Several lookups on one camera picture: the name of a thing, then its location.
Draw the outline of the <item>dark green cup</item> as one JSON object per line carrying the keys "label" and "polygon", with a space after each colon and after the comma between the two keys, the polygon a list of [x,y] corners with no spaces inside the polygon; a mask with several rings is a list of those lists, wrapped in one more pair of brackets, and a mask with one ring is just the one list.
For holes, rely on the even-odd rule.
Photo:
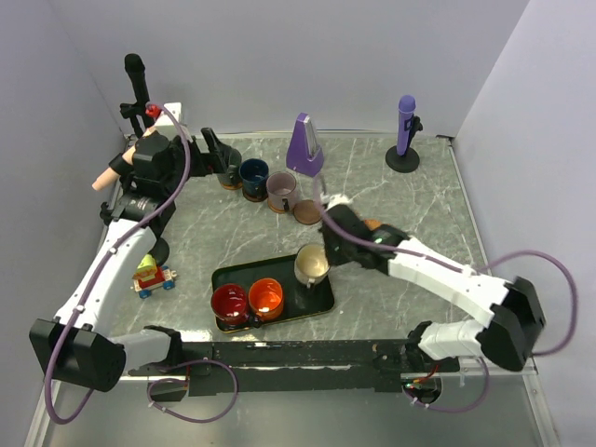
{"label": "dark green cup", "polygon": [[223,173],[217,175],[219,183],[236,184],[242,182],[238,173],[239,167],[242,164],[241,153],[229,145],[225,145],[221,149],[221,152],[225,170]]}

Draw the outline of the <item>cream cup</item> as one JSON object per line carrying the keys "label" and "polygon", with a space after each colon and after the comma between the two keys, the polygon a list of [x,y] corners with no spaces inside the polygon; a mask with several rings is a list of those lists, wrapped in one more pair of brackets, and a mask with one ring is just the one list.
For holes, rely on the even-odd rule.
{"label": "cream cup", "polygon": [[323,245],[310,243],[298,250],[294,261],[294,275],[307,288],[319,284],[330,271]]}

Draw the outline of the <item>dark blue cup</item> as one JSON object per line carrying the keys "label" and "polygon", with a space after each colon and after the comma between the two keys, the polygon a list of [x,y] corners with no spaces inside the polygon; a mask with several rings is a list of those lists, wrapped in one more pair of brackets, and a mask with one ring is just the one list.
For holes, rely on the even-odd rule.
{"label": "dark blue cup", "polygon": [[267,195],[266,181],[269,176],[269,167],[258,158],[250,158],[242,162],[238,173],[242,179],[243,187],[247,195]]}

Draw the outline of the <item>woven rattan coaster front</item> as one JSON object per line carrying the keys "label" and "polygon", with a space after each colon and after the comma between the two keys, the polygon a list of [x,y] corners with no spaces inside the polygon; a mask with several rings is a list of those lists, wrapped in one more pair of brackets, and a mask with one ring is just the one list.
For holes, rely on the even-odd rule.
{"label": "woven rattan coaster front", "polygon": [[375,219],[366,219],[364,223],[371,231],[377,229],[382,224],[380,221]]}

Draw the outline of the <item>dark walnut coaster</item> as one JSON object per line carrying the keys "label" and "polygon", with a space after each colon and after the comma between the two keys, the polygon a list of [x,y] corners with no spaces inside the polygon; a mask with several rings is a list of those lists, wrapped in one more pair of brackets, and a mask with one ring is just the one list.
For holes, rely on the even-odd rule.
{"label": "dark walnut coaster", "polygon": [[320,213],[311,199],[299,201],[293,208],[294,219],[304,225],[313,225],[321,220]]}
{"label": "dark walnut coaster", "polygon": [[263,202],[263,201],[267,200],[267,195],[265,195],[265,196],[251,196],[251,195],[247,195],[244,190],[242,191],[242,194],[243,194],[244,198],[246,198],[247,200],[249,200],[250,202],[253,202],[253,203]]}

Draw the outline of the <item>lilac cup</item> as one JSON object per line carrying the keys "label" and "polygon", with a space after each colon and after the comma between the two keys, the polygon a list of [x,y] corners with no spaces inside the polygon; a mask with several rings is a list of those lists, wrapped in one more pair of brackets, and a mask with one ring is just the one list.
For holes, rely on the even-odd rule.
{"label": "lilac cup", "polygon": [[288,172],[275,172],[266,181],[267,202],[272,206],[291,212],[299,201],[295,177]]}

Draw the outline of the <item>orange cup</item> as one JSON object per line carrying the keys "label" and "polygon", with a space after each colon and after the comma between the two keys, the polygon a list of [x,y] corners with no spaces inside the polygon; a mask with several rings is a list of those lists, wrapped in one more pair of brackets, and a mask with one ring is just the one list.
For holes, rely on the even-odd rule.
{"label": "orange cup", "polygon": [[249,290],[249,304],[253,314],[261,321],[278,318],[284,307],[281,285],[273,278],[255,281]]}

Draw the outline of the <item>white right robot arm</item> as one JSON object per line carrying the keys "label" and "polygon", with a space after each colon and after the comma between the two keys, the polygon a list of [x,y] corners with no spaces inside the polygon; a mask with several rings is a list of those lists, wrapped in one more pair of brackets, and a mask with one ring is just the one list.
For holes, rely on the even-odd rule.
{"label": "white right robot arm", "polygon": [[357,263],[405,280],[467,314],[462,321],[419,324],[410,334],[415,343],[406,349],[411,367],[426,371],[438,360],[485,357],[510,372],[523,369],[546,326],[531,281],[483,274],[392,225],[371,229],[345,196],[333,197],[322,208],[320,231],[330,265]]}

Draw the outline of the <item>black arm base beam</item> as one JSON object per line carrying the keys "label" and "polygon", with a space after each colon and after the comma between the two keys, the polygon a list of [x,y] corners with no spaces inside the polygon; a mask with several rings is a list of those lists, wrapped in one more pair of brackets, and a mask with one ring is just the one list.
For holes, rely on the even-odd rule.
{"label": "black arm base beam", "polygon": [[372,389],[401,392],[405,378],[457,373],[454,358],[432,360],[408,340],[185,342],[182,360],[218,360],[242,392]]}

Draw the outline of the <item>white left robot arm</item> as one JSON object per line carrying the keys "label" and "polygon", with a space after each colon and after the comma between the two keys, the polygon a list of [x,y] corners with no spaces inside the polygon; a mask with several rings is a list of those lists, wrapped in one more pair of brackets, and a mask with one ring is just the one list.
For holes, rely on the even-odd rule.
{"label": "white left robot arm", "polygon": [[160,264],[168,259],[161,235],[182,184],[225,171],[217,148],[202,153],[187,131],[169,139],[159,130],[141,137],[110,167],[122,194],[113,207],[102,205],[103,244],[68,301],[52,319],[37,319],[29,333],[48,383],[60,380],[101,392],[144,365],[164,374],[183,366],[182,337],[173,329],[150,325],[115,338],[108,332],[142,258],[152,254]]}

